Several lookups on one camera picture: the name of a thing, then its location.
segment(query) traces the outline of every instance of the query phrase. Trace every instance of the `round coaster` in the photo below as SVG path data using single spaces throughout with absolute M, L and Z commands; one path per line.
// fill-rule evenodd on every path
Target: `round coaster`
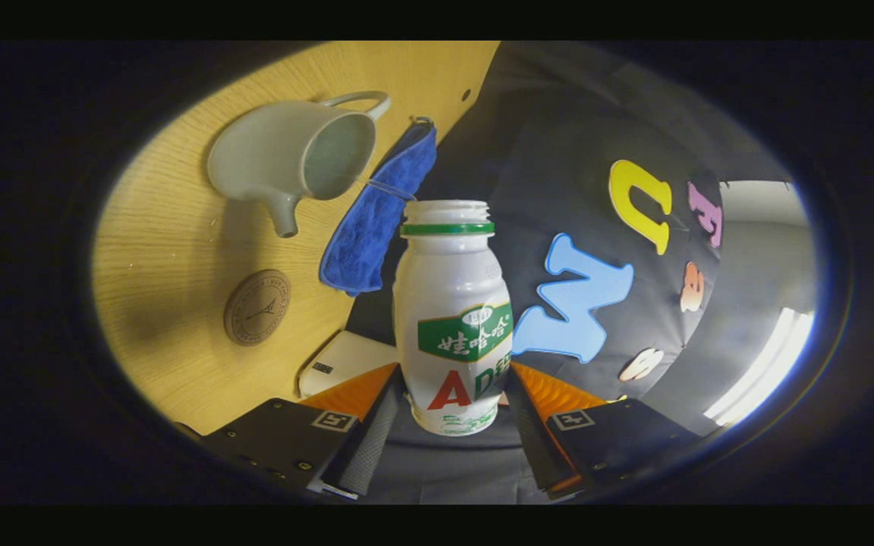
M 239 345 L 258 345 L 280 324 L 291 296 L 288 277 L 264 269 L 236 287 L 225 307 L 225 331 Z

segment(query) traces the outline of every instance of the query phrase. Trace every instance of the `bottle label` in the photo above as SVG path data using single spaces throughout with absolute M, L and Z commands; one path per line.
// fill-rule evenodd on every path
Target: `bottle label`
M 511 304 L 478 305 L 457 317 L 417 322 L 417 343 L 428 355 L 478 362 L 507 339 L 513 329 Z

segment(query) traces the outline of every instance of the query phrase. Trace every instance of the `white plastic bottle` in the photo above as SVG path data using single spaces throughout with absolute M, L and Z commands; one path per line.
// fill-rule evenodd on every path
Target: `white plastic bottle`
M 435 435 L 474 435 L 495 421 L 511 362 L 495 225 L 483 201 L 410 201 L 404 215 L 393 328 L 413 418 Z

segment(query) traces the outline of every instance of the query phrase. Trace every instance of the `white ceramic cup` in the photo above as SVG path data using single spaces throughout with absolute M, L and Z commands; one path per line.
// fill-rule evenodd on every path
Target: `white ceramic cup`
M 365 113 L 336 108 L 364 99 L 378 102 Z M 382 91 L 361 91 L 255 108 L 218 136 L 208 155 L 208 177 L 223 196 L 265 203 L 277 235 L 294 236 L 299 199 L 342 196 L 366 168 L 376 121 L 389 104 Z

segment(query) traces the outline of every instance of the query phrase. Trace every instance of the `blue towel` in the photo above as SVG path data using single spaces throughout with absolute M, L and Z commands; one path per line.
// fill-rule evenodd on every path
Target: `blue towel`
M 412 196 L 436 159 L 437 129 L 428 118 L 417 118 L 371 178 Z M 319 279 L 346 290 L 351 297 L 381 289 L 379 269 L 403 218 L 404 205 L 397 196 L 364 187 L 326 246 Z

